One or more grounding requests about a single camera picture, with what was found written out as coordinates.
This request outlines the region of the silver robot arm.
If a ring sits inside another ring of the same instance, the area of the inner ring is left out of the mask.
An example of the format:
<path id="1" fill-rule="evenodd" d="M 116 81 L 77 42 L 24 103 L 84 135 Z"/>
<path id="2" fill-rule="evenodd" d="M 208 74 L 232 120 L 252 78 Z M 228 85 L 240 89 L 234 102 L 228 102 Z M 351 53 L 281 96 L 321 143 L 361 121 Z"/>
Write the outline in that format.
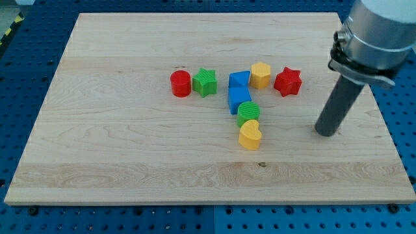
<path id="1" fill-rule="evenodd" d="M 333 38 L 329 69 L 390 89 L 415 45 L 415 0 L 357 0 Z"/>

